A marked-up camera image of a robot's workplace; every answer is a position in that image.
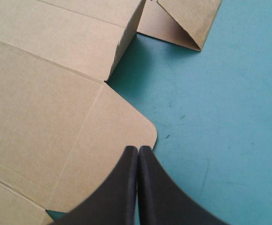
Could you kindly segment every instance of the black plastic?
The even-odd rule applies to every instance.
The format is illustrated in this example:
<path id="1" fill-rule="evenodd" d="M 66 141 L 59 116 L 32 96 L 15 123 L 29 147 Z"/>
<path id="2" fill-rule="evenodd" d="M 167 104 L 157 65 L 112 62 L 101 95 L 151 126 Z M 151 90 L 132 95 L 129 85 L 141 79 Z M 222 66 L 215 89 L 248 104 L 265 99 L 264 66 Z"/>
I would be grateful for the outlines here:
<path id="1" fill-rule="evenodd" d="M 138 200 L 141 225 L 226 225 L 173 182 L 148 146 L 139 150 Z"/>
<path id="2" fill-rule="evenodd" d="M 101 186 L 73 211 L 52 225 L 133 225 L 138 151 L 125 148 Z"/>

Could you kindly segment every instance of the teal floor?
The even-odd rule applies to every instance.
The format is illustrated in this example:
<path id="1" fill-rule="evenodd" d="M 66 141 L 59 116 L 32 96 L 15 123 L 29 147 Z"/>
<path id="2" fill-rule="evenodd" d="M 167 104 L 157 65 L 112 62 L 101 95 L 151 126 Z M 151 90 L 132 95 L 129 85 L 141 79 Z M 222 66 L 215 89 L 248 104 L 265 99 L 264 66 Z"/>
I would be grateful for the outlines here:
<path id="1" fill-rule="evenodd" d="M 201 53 L 137 35 L 108 83 L 156 125 L 183 191 L 233 225 L 272 225 L 272 0 L 223 0 Z"/>

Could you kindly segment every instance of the cardboard tab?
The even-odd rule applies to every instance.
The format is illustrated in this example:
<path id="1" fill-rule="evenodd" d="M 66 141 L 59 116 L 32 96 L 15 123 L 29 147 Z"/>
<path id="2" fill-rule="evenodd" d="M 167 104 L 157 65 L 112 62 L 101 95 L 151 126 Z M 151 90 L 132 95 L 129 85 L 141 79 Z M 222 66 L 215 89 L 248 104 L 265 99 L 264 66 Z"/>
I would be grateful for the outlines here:
<path id="1" fill-rule="evenodd" d="M 148 0 L 138 32 L 201 51 L 221 0 Z"/>

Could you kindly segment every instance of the crease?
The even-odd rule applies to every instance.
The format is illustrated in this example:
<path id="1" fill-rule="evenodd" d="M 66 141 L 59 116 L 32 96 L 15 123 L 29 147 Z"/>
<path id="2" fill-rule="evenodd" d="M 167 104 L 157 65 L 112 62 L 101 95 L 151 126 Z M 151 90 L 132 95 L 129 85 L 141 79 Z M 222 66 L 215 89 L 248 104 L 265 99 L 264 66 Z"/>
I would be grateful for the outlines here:
<path id="1" fill-rule="evenodd" d="M 35 58 L 35 59 L 38 59 L 38 60 L 41 60 L 41 61 L 48 62 L 48 63 L 50 63 L 50 64 L 53 65 L 53 66 L 56 66 L 56 67 L 58 67 L 58 68 L 65 69 L 65 70 L 67 70 L 67 71 L 69 71 L 69 72 L 75 73 L 76 75 L 82 77 L 83 79 L 88 79 L 88 80 L 91 80 L 91 81 L 94 81 L 94 82 L 100 83 L 100 84 L 103 83 L 103 81 L 102 81 L 102 80 L 99 80 L 98 78 L 95 78 L 95 77 L 93 77 L 93 76 L 90 76 L 90 75 L 88 75 L 88 74 L 86 74 L 86 73 L 82 73 L 82 72 L 80 72 L 80 71 L 78 71 L 78 70 L 75 70 L 75 69 L 72 69 L 72 68 L 70 68 L 70 67 L 61 65 L 61 64 L 59 64 L 59 63 L 56 63 L 56 62 L 54 62 L 54 61 L 52 61 L 52 60 L 49 60 L 49 59 L 47 59 L 47 58 L 45 58 L 45 57 L 43 57 L 43 56 L 41 56 L 41 55 L 37 55 L 37 54 L 35 54 L 35 53 L 31 53 L 31 52 L 29 52 L 29 51 L 26 51 L 26 50 L 23 50 L 23 49 L 21 49 L 21 48 L 15 47 L 15 46 L 10 45 L 10 44 L 8 44 L 8 43 L 5 43 L 5 42 L 3 42 L 3 41 L 0 41 L 0 45 L 7 46 L 7 47 L 9 47 L 9 48 L 11 48 L 11 49 L 16 49 L 16 50 L 22 51 L 22 52 L 28 54 L 29 56 L 32 56 L 32 57 Z"/>
<path id="2" fill-rule="evenodd" d="M 42 3 L 47 4 L 47 5 L 50 5 L 50 6 L 54 6 L 54 7 L 57 7 L 57 8 L 61 8 L 61 9 L 63 9 L 63 10 L 66 10 L 66 11 L 69 11 L 69 12 L 72 12 L 72 13 L 80 14 L 80 15 L 83 15 L 83 16 L 86 16 L 86 17 L 89 17 L 89 18 L 92 18 L 92 19 L 96 19 L 96 20 L 99 20 L 99 21 L 101 21 L 101 22 L 109 23 L 109 24 L 115 25 L 115 26 L 120 27 L 120 28 L 126 28 L 126 27 L 120 26 L 120 25 L 118 25 L 118 24 L 116 24 L 116 23 L 112 23 L 112 22 L 109 22 L 109 21 L 106 21 L 106 20 L 102 20 L 102 19 L 99 19 L 99 18 L 94 17 L 94 16 L 89 16 L 89 15 L 87 15 L 87 14 L 79 13 L 79 12 L 70 10 L 70 9 L 68 9 L 68 8 L 65 8 L 65 7 L 62 7 L 62 6 L 58 6 L 58 5 L 55 5 L 55 4 L 46 2 L 46 1 L 44 1 L 44 0 L 36 0 L 36 1 L 42 2 Z"/>
<path id="3" fill-rule="evenodd" d="M 39 187 L 40 189 L 42 189 L 42 190 L 46 191 L 47 193 L 49 193 L 49 192 L 50 192 L 50 191 L 49 191 L 49 190 L 47 190 L 45 187 L 43 187 L 43 186 L 41 186 L 41 185 L 38 185 L 38 184 L 34 183 L 34 182 L 33 182 L 33 181 L 31 181 L 30 179 L 28 179 L 27 177 L 25 177 L 25 176 L 24 176 L 24 175 L 22 175 L 22 174 L 19 174 L 18 172 L 14 171 L 14 170 L 13 170 L 13 169 L 11 169 L 10 167 L 8 167 L 8 166 L 6 166 L 6 165 L 4 165 L 4 164 L 2 164 L 2 163 L 0 163 L 0 166 L 3 166 L 3 167 L 5 167 L 5 168 L 7 168 L 7 169 L 11 170 L 12 172 L 16 173 L 18 176 L 23 177 L 23 178 L 24 178 L 24 179 L 26 179 L 28 182 L 31 182 L 33 185 L 35 185 L 35 186 Z"/>
<path id="4" fill-rule="evenodd" d="M 55 184 L 55 187 L 54 187 L 54 189 L 53 189 L 52 192 L 51 192 L 51 196 L 50 196 L 50 198 L 49 198 L 49 200 L 48 200 L 48 206 L 50 206 L 51 199 L 52 199 L 52 197 L 54 196 L 54 193 L 55 193 L 55 191 L 56 191 L 56 189 L 57 189 L 57 186 L 58 186 L 58 184 L 59 184 L 59 182 L 60 182 L 60 178 L 61 178 L 61 176 L 63 175 L 63 173 L 64 173 L 64 171 L 65 171 L 65 168 L 66 168 L 66 166 L 67 166 L 67 164 L 68 164 L 68 161 L 69 161 L 71 152 L 75 149 L 76 144 L 77 144 L 77 142 L 78 142 L 78 140 L 79 140 L 79 137 L 80 137 L 80 135 L 81 135 L 81 131 L 82 131 L 82 129 L 84 128 L 84 125 L 85 125 L 86 121 L 88 120 L 88 117 L 89 117 L 89 115 L 91 114 L 91 112 L 92 112 L 94 106 L 96 105 L 98 99 L 100 98 L 103 89 L 104 89 L 104 84 L 102 84 L 101 87 L 99 88 L 99 90 L 98 90 L 98 92 L 97 92 L 97 95 L 96 95 L 96 98 L 94 99 L 91 108 L 90 108 L 89 111 L 87 112 L 87 114 L 86 114 L 86 116 L 85 116 L 85 119 L 84 119 L 84 121 L 83 121 L 83 123 L 82 123 L 82 125 L 81 125 L 81 128 L 80 128 L 80 130 L 79 130 L 79 132 L 78 132 L 78 134 L 77 134 L 77 136 L 76 136 L 75 142 L 74 142 L 72 148 L 70 149 L 70 151 L 69 151 L 69 153 L 68 153 L 66 162 L 64 163 L 64 166 L 63 166 L 63 168 L 62 168 L 62 170 L 61 170 L 61 173 L 59 174 L 59 177 L 58 177 L 58 179 L 57 179 L 57 182 L 56 182 L 56 184 Z"/>
<path id="5" fill-rule="evenodd" d="M 6 189 L 7 191 L 11 192 L 12 194 L 23 198 L 24 200 L 26 200 L 27 202 L 31 203 L 32 205 L 34 205 L 38 209 L 45 210 L 45 208 L 42 205 L 37 204 L 32 199 L 30 199 L 29 197 L 25 196 L 23 193 L 21 193 L 20 191 L 16 190 L 14 187 L 8 185 L 7 183 L 2 182 L 1 180 L 0 180 L 0 186 L 2 188 Z"/>

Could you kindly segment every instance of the cardboard sheet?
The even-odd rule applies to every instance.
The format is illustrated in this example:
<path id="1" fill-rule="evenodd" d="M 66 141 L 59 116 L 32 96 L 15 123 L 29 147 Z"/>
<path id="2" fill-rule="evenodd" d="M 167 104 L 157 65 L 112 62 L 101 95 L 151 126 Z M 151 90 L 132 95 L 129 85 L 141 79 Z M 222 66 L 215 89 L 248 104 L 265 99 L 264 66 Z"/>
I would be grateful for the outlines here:
<path id="1" fill-rule="evenodd" d="M 0 225 L 46 224 L 45 209 L 82 202 L 126 145 L 156 141 L 104 82 L 144 1 L 88 1 L 94 11 L 83 2 L 0 0 Z"/>
<path id="2" fill-rule="evenodd" d="M 148 0 L 138 32 L 201 51 L 221 0 Z"/>

